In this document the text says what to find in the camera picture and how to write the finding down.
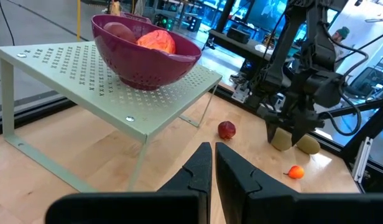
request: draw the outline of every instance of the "shelf leg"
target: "shelf leg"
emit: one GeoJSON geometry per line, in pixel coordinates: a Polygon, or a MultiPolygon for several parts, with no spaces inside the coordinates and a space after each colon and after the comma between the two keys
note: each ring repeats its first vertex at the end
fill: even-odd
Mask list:
{"type": "Polygon", "coordinates": [[[208,107],[210,106],[212,97],[215,95],[215,91],[216,91],[216,88],[217,88],[217,87],[218,87],[218,84],[215,85],[214,90],[212,91],[212,94],[211,94],[211,96],[210,96],[210,99],[208,100],[208,103],[207,103],[207,105],[206,105],[206,107],[205,107],[205,110],[204,110],[203,116],[202,116],[201,119],[200,119],[200,122],[196,122],[196,121],[194,121],[194,120],[188,118],[188,117],[185,116],[185,115],[180,115],[179,118],[182,119],[182,120],[184,120],[184,121],[186,121],[186,122],[188,122],[189,124],[193,125],[194,127],[199,128],[199,127],[200,127],[200,124],[201,124],[201,123],[203,122],[203,120],[204,120],[204,117],[205,117],[206,112],[208,111],[208,107]]]}
{"type": "Polygon", "coordinates": [[[13,65],[1,60],[2,133],[4,138],[15,133],[13,65]]]}
{"type": "Polygon", "coordinates": [[[131,178],[129,179],[127,191],[133,191],[134,190],[137,178],[139,177],[139,174],[141,174],[143,161],[144,161],[144,158],[146,156],[148,147],[149,147],[149,140],[146,140],[143,143],[141,153],[139,154],[139,157],[137,158],[134,172],[132,173],[131,178]]]}
{"type": "Polygon", "coordinates": [[[14,76],[13,65],[1,59],[2,131],[5,141],[40,164],[79,192],[96,192],[87,183],[48,158],[38,149],[23,141],[14,133],[14,76]]]}

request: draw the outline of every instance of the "purple bowl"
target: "purple bowl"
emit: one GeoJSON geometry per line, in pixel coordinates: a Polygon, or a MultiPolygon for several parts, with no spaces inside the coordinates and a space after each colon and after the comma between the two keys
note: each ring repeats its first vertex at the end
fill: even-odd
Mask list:
{"type": "Polygon", "coordinates": [[[120,39],[103,29],[109,22],[120,22],[130,28],[136,39],[162,29],[142,21],[110,15],[93,16],[92,32],[100,56],[125,84],[140,90],[156,90],[183,78],[201,57],[201,50],[189,40],[169,32],[176,53],[147,49],[120,39]]]}

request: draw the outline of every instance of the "red apple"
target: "red apple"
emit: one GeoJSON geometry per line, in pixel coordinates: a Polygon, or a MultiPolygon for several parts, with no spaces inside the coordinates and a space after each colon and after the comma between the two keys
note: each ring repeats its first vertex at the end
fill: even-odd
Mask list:
{"type": "Polygon", "coordinates": [[[109,22],[106,25],[104,25],[103,29],[107,32],[109,32],[112,35],[115,35],[116,37],[119,37],[123,40],[129,41],[131,43],[136,43],[136,37],[132,30],[125,26],[122,23],[119,22],[109,22]]]}
{"type": "Polygon", "coordinates": [[[236,127],[230,121],[223,121],[218,125],[218,134],[221,139],[229,140],[236,134],[236,127]]]}

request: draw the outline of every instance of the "small red fruit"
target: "small red fruit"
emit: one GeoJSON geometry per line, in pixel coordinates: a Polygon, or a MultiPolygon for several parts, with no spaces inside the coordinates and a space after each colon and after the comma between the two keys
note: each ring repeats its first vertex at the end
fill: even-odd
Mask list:
{"type": "Polygon", "coordinates": [[[293,179],[301,179],[305,175],[305,171],[300,166],[292,166],[288,174],[285,175],[288,175],[293,179]]]}
{"type": "Polygon", "coordinates": [[[223,121],[218,125],[218,134],[221,139],[229,140],[236,134],[236,127],[230,121],[223,121]]]}

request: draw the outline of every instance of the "white rivet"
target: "white rivet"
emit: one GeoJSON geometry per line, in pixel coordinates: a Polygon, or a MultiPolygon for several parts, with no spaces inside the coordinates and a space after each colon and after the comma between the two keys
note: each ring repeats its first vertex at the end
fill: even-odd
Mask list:
{"type": "Polygon", "coordinates": [[[125,118],[125,120],[127,120],[129,122],[134,122],[135,118],[133,116],[128,116],[128,117],[125,118]]]}
{"type": "Polygon", "coordinates": [[[23,53],[19,53],[19,54],[17,54],[17,56],[18,56],[18,57],[21,57],[21,58],[25,58],[25,57],[27,57],[27,55],[26,55],[26,54],[23,54],[23,53]]]}

